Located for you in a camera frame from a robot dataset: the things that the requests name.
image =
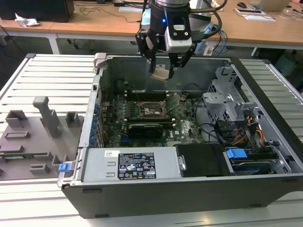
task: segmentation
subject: desk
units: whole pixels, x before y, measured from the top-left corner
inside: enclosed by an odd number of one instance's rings
[[[238,2],[238,0],[228,0],[223,11],[218,12],[223,22],[222,30],[228,35],[227,46],[303,49],[303,18],[301,18],[302,20],[285,19],[279,16],[279,12],[270,12],[276,22],[247,20],[233,11],[235,8],[239,8]],[[290,10],[297,9],[301,12],[302,8],[299,5],[295,3],[290,3],[290,5],[292,5]],[[218,35],[209,38],[207,45],[214,46],[218,38]]]
[[[303,21],[285,19],[279,13],[272,12],[276,22],[253,21],[239,17],[233,11],[239,0],[228,0],[224,11],[219,11],[223,21],[223,31],[228,35],[229,46],[278,48],[278,49],[303,49]],[[299,5],[290,3],[301,11]],[[137,12],[119,12],[113,5],[100,6],[110,13],[125,16],[129,21],[140,20],[141,14]],[[49,39],[53,53],[59,54],[56,42],[57,38],[78,38],[92,40],[120,40],[135,41],[135,33],[139,23],[127,23],[123,17],[115,17],[103,11],[95,10],[88,15],[80,12],[80,6],[75,6],[75,12],[68,23],[41,22],[40,26],[20,27],[14,21],[2,21],[2,26],[10,35],[46,37]],[[219,36],[209,38],[206,41],[208,48],[216,45]]]

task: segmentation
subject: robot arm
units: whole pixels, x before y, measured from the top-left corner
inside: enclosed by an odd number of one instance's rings
[[[136,34],[140,54],[150,61],[150,72],[156,79],[172,78],[174,70],[186,65],[202,39],[207,39],[221,30],[222,21],[216,10],[224,7],[227,0],[217,8],[211,7],[211,0],[198,0],[201,9],[191,9],[189,1],[151,0],[150,27],[148,30],[140,27]],[[144,0],[143,10],[146,5],[147,0]],[[219,25],[216,30],[205,34],[199,25],[210,23],[211,18],[206,15],[208,12],[215,14]],[[169,54],[169,70],[156,68],[157,51],[166,51]]]

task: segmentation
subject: open computer chassis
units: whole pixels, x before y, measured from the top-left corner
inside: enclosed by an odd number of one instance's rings
[[[250,73],[274,79],[269,64],[192,58],[167,83],[138,56],[95,66],[77,157],[58,181],[82,217],[264,207],[303,188],[303,145]]]

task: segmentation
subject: gray 3d printed holder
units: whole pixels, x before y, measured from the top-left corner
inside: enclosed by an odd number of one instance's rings
[[[33,106],[42,118],[10,111],[9,124],[0,138],[0,180],[58,177],[61,163],[76,157],[83,117],[77,112],[57,116],[49,99],[38,96]]]

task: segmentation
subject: warning label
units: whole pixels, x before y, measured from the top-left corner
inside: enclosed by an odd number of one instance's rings
[[[119,154],[118,178],[120,180],[156,178],[153,153]]]

